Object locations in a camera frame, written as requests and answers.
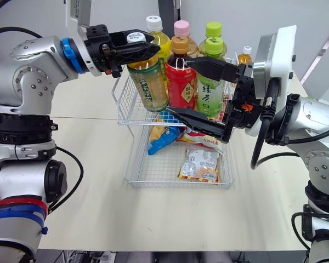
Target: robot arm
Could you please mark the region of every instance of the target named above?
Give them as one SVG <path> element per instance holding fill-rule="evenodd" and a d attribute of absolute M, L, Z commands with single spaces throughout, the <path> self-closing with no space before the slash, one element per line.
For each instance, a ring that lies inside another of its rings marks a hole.
<path fill-rule="evenodd" d="M 88 71 L 119 77 L 122 65 L 149 59 L 160 49 L 150 43 L 153 35 L 141 30 L 83 28 L 89 23 L 88 3 L 66 1 L 73 39 L 27 40 L 0 63 L 0 262 L 35 258 L 47 233 L 46 216 L 67 190 L 65 165 L 52 159 L 58 125 L 48 115 L 56 86 Z M 142 32 L 146 42 L 128 44 L 132 32 Z"/>
<path fill-rule="evenodd" d="M 305 188 L 309 202 L 302 213 L 293 215 L 292 225 L 296 230 L 295 217 L 302 217 L 302 236 L 312 242 L 311 248 L 297 236 L 309 250 L 308 262 L 329 262 L 329 136 L 320 136 L 329 131 L 329 102 L 287 95 L 293 76 L 295 31 L 295 26 L 286 27 L 279 29 L 277 35 L 262 37 L 254 64 L 235 66 L 211 58 L 187 62 L 205 77 L 237 83 L 222 123 L 211 122 L 204 114 L 190 109 L 169 110 L 191 129 L 225 143 L 229 142 L 233 128 L 243 128 L 249 135 L 258 134 L 252 169 L 258 165 L 264 141 L 294 150 L 309 170 L 310 181 Z"/>

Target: wire basket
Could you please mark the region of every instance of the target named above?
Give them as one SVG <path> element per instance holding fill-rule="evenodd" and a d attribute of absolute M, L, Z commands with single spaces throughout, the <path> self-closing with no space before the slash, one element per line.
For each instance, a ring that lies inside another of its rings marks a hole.
<path fill-rule="evenodd" d="M 136 151 L 133 149 L 131 151 L 125 178 L 133 187 L 228 189 L 234 182 L 235 165 L 230 145 L 224 145 L 223 154 L 218 159 L 220 182 L 190 181 L 177 177 L 185 162 L 186 149 L 207 150 L 208 148 L 185 142 L 173 142 L 150 156 L 148 155 L 150 131 L 150 126 L 143 126 L 138 147 Z"/>
<path fill-rule="evenodd" d="M 212 121 L 222 122 L 225 107 L 232 98 L 234 88 L 229 82 L 225 82 L 225 88 L 222 96 L 222 111 L 212 118 Z M 126 84 L 122 90 L 117 103 L 118 106 L 118 124 L 119 125 L 163 125 L 168 123 L 171 126 L 185 126 L 177 119 L 169 115 L 167 111 L 150 112 L 141 102 L 141 98 L 133 83 L 132 78 L 128 75 Z"/>

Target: white bottle cap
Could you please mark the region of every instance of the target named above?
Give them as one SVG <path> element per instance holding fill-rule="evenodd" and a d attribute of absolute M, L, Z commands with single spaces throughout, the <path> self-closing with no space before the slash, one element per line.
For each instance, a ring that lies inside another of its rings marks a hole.
<path fill-rule="evenodd" d="M 127 42 L 128 43 L 134 43 L 134 42 L 139 42 L 139 41 L 145 41 L 146 42 L 146 37 L 143 33 L 140 32 L 133 32 L 127 35 Z"/>
<path fill-rule="evenodd" d="M 246 45 L 246 46 L 244 46 L 242 52 L 243 52 L 244 54 L 248 55 L 248 54 L 251 53 L 251 49 L 252 49 L 252 48 L 251 48 L 250 46 Z"/>
<path fill-rule="evenodd" d="M 146 26 L 149 31 L 162 31 L 162 20 L 158 15 L 150 15 L 146 18 Z"/>

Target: red strap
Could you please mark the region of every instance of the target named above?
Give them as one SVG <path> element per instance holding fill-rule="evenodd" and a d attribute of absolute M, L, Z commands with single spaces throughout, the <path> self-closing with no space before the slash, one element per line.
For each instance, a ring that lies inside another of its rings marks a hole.
<path fill-rule="evenodd" d="M 5 204 L 35 204 L 44 210 L 45 217 L 48 214 L 48 206 L 44 202 L 34 198 L 10 198 L 10 199 L 0 200 L 0 205 L 5 205 Z"/>

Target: red label bottle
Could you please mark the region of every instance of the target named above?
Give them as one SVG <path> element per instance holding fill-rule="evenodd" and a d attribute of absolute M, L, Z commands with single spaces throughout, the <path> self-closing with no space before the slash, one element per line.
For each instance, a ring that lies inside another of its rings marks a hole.
<path fill-rule="evenodd" d="M 191 108 L 195 107 L 194 94 L 196 93 L 196 71 L 187 67 L 185 62 L 190 57 L 189 40 L 187 37 L 172 37 L 173 55 L 165 64 L 169 105 L 172 107 Z"/>

